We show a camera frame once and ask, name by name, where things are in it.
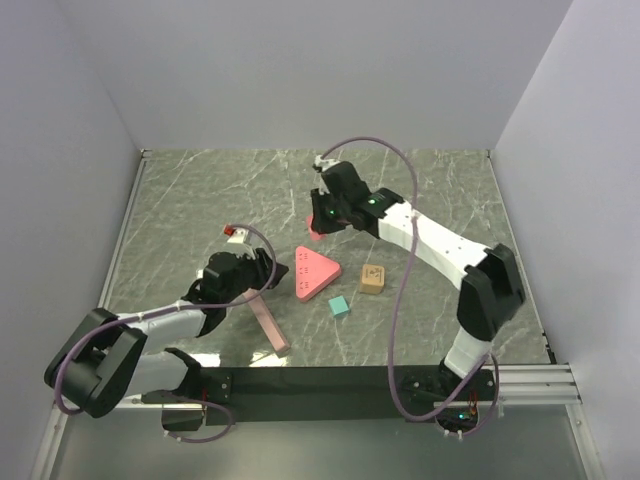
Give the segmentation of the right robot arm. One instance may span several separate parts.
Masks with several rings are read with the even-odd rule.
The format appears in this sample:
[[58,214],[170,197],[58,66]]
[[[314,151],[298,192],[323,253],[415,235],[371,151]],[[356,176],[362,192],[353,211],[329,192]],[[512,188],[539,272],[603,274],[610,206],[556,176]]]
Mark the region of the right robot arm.
[[321,180],[311,191],[312,231],[330,234],[351,226],[407,251],[415,248],[418,259],[459,291],[459,331],[438,378],[444,395],[464,397],[474,386],[472,368],[526,300],[514,252],[454,233],[389,189],[371,191],[349,162],[316,157],[313,168]]

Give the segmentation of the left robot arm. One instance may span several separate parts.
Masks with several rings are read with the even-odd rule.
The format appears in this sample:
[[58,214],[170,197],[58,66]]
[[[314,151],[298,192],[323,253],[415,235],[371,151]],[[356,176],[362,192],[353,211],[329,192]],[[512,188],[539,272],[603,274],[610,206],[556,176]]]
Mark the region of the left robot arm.
[[272,289],[288,273],[263,248],[218,252],[178,301],[137,314],[89,312],[44,373],[61,411],[101,418],[125,397],[164,391],[179,402],[198,400],[202,366],[173,347],[216,329],[229,308]]

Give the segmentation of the pink triangular plug adapter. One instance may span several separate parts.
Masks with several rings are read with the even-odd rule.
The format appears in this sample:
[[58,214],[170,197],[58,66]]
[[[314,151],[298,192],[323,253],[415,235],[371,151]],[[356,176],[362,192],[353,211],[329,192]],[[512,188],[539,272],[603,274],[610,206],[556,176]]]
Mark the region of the pink triangular plug adapter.
[[306,217],[307,230],[309,232],[310,239],[314,242],[319,242],[326,237],[326,234],[318,233],[313,229],[313,226],[312,226],[313,220],[314,220],[314,216],[312,214]]

